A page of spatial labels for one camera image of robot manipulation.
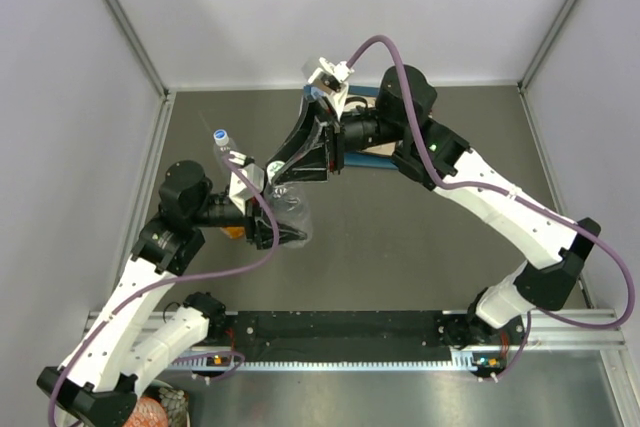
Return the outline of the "clear plastic bottle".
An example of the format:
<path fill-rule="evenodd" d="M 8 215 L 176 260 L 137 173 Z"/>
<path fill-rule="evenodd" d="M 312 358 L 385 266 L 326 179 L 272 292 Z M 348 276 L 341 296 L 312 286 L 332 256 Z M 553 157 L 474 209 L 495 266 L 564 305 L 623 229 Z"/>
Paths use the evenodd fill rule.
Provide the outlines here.
<path fill-rule="evenodd" d="M 229 162 L 231 162 L 232 164 L 238 167 L 243 167 L 246 163 L 246 155 L 240 152 L 235 141 L 230 136 L 229 136 L 229 142 L 226 145 L 217 145 L 216 142 L 214 141 L 213 151 L 214 151 L 215 158 L 221 169 L 221 172 L 226 176 L 230 176 L 232 171 L 227 165 L 227 163 L 225 162 L 225 160 L 228 160 Z"/>
<path fill-rule="evenodd" d="M 271 212 L 271 215 L 267 215 L 270 221 L 275 220 L 277 225 L 285 223 L 306 232 L 310 242 L 313 235 L 311 209 L 300 185 L 273 186 L 268 183 L 263 198 Z"/>

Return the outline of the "small white bottle cap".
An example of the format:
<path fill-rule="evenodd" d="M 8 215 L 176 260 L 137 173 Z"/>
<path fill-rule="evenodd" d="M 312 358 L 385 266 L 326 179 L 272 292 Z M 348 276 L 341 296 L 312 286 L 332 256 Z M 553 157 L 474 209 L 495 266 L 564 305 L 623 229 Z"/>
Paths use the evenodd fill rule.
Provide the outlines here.
<path fill-rule="evenodd" d="M 283 168 L 284 165 L 285 162 L 280 160 L 272 161 L 267 165 L 266 174 L 269 182 L 272 182 L 276 178 L 278 172 Z"/>

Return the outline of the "orange juice bottle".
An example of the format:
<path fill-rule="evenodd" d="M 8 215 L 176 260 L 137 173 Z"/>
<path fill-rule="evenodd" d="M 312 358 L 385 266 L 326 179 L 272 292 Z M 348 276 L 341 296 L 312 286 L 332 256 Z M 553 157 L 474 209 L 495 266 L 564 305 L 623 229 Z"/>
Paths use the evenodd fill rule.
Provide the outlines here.
<path fill-rule="evenodd" d="M 229 239 L 233 240 L 245 237 L 245 229 L 243 227 L 222 227 L 220 231 Z"/>

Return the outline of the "blue white bottle cap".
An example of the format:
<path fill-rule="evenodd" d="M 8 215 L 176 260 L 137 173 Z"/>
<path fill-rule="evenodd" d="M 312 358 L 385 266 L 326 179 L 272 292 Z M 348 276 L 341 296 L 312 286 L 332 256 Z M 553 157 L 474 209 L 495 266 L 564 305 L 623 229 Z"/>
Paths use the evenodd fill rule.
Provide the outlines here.
<path fill-rule="evenodd" d="M 229 142 L 228 133 L 224 129 L 216 130 L 213 138 L 217 145 L 226 145 Z"/>

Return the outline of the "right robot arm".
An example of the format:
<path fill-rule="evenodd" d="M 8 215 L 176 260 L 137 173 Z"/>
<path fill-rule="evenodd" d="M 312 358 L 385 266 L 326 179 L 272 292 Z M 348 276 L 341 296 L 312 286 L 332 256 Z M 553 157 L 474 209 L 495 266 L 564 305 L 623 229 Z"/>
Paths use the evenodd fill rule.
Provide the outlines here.
<path fill-rule="evenodd" d="M 561 310 L 601 228 L 548 211 L 498 174 L 468 141 L 431 116 L 437 92 L 412 66 L 388 68 L 374 104 L 348 109 L 348 71 L 322 66 L 309 82 L 299 118 L 267 164 L 273 186 L 324 182 L 346 154 L 394 144 L 392 163 L 410 180 L 465 208 L 501 234 L 525 262 L 481 291 L 466 315 L 441 327 L 458 348 L 487 343 L 533 309 Z"/>

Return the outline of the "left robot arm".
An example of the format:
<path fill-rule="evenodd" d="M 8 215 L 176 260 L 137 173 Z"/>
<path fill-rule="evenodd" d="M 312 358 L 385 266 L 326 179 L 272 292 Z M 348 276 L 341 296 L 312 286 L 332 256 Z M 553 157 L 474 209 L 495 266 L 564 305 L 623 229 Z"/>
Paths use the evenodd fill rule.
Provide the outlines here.
<path fill-rule="evenodd" d="M 179 161 L 167 170 L 157 214 L 140 231 L 97 320 L 59 365 L 44 368 L 37 379 L 49 398 L 49 425 L 125 425 L 150 384 L 182 353 L 224 337 L 222 306 L 209 294 L 194 293 L 175 319 L 139 338 L 164 295 L 176 284 L 195 281 L 186 270 L 204 244 L 205 228 L 242 225 L 249 241 L 269 254 L 306 238 L 278 220 L 267 200 L 283 184 L 285 162 L 260 168 L 237 152 L 222 160 L 230 184 L 220 194 L 196 161 Z"/>

